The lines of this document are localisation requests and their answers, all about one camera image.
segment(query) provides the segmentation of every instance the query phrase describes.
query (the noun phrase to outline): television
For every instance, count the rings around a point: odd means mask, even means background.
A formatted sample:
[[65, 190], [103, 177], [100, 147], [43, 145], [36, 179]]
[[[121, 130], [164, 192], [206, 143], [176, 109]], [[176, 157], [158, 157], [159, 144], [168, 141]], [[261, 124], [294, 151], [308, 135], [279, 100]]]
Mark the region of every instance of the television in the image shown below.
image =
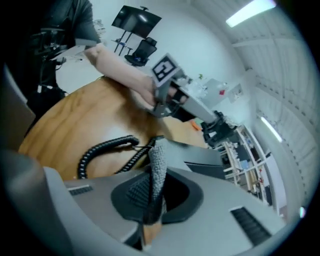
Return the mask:
[[124, 5], [115, 17], [112, 26], [145, 39], [161, 19], [145, 10]]

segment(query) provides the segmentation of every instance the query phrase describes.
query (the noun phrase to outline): shirt sleeve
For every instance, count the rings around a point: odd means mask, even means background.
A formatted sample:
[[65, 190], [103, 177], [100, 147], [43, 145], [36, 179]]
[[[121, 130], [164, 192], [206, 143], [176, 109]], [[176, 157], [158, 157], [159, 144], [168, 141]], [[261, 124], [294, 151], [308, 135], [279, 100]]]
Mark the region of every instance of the shirt sleeve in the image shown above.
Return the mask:
[[75, 22], [73, 27], [73, 35], [78, 39], [93, 40], [101, 43], [97, 31], [94, 27], [92, 4], [89, 0], [78, 0], [82, 2], [75, 14]]

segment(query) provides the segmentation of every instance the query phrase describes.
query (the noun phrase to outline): round wooden table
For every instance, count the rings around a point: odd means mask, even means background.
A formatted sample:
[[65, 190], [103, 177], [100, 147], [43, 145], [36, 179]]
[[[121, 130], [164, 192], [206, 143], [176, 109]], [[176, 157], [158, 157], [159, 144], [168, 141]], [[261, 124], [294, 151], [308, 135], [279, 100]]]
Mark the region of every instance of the round wooden table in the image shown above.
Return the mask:
[[[190, 122], [157, 119], [139, 107], [136, 99], [128, 88], [109, 78], [89, 83], [52, 107], [28, 133], [19, 152], [56, 169], [63, 180], [72, 180], [86, 150], [122, 136], [137, 137], [139, 146], [164, 135], [169, 140], [206, 147], [202, 133]], [[135, 153], [128, 147], [96, 157], [87, 167], [88, 177], [114, 174]]]

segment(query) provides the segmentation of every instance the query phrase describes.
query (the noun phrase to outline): forearm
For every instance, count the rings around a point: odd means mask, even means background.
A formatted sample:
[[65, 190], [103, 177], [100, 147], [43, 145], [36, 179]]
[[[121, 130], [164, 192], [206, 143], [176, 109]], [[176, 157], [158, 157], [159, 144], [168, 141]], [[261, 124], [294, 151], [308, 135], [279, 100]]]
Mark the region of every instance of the forearm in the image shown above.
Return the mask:
[[141, 93], [152, 84], [151, 77], [133, 66], [126, 64], [119, 56], [109, 51], [103, 44], [85, 51], [95, 68], [104, 76]]

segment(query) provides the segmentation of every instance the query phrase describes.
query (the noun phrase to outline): orange object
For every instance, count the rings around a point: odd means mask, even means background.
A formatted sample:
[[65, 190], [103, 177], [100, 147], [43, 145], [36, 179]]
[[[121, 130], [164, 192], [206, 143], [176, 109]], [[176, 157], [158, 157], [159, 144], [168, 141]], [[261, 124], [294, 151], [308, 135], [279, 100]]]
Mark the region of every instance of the orange object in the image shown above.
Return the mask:
[[191, 124], [192, 124], [194, 129], [196, 129], [197, 131], [201, 131], [202, 130], [201, 127], [199, 127], [199, 125], [197, 125], [194, 120], [191, 120], [190, 122], [191, 122]]

